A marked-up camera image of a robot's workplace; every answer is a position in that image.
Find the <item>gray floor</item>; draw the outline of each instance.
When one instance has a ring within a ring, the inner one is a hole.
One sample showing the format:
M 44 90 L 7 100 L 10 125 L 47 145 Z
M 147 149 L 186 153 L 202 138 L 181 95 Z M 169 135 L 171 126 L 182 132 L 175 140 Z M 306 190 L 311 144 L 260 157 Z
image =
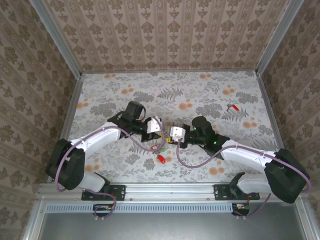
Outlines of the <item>gray floor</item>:
M 230 213 L 47 214 L 40 240 L 304 240 L 295 205 L 268 203 L 252 218 Z

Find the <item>ventilation grille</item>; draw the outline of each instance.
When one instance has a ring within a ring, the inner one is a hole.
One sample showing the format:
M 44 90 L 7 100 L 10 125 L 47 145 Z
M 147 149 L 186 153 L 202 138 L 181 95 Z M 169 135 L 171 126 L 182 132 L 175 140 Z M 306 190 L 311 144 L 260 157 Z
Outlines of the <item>ventilation grille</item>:
M 48 204 L 45 213 L 93 213 L 93 205 L 93 203 Z M 114 210 L 115 213 L 232 213 L 232 211 L 232 203 L 118 203 Z

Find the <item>wall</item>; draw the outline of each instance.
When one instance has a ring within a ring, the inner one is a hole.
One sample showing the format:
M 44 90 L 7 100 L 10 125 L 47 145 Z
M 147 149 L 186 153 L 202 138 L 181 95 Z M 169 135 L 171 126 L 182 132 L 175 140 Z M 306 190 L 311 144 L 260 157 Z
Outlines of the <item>wall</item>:
M 289 0 L 45 0 L 86 73 L 254 69 Z
M 29 1 L 0 1 L 0 239 L 28 223 L 75 78 Z
M 320 223 L 320 1 L 305 0 L 262 74 L 286 148 L 311 175 Z

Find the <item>floral tablecloth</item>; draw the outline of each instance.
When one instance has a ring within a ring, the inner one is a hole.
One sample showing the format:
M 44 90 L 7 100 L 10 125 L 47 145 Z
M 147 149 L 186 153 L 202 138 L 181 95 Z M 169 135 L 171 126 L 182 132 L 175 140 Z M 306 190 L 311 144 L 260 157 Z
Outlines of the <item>floral tablecloth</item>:
M 145 106 L 146 117 L 161 117 L 165 127 L 190 125 L 193 118 L 202 115 L 217 133 L 241 144 L 277 149 L 253 71 L 84 74 L 82 78 L 70 140 L 100 127 L 133 100 Z M 227 111 L 227 104 L 235 104 L 239 111 L 233 107 Z M 142 145 L 151 147 L 160 141 Z M 256 173 L 245 165 L 219 159 L 200 168 L 185 168 L 176 158 L 175 145 L 164 148 L 166 163 L 162 164 L 154 154 L 122 138 L 90 156 L 85 169 L 117 183 L 229 182 L 238 172 Z M 197 165 L 209 156 L 200 147 L 189 145 L 180 151 L 180 157 Z

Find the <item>small red tool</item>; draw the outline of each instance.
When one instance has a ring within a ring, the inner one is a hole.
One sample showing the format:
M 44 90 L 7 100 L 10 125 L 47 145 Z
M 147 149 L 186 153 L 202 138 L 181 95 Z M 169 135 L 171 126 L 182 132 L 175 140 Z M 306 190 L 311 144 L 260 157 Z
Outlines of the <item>small red tool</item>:
M 232 107 L 233 107 L 236 111 L 239 111 L 239 108 L 237 108 L 236 105 L 232 104 Z
M 166 163 L 166 160 L 165 160 L 165 158 L 163 156 L 158 155 L 158 156 L 156 156 L 156 158 L 159 159 L 160 163 L 162 163 L 162 164 Z

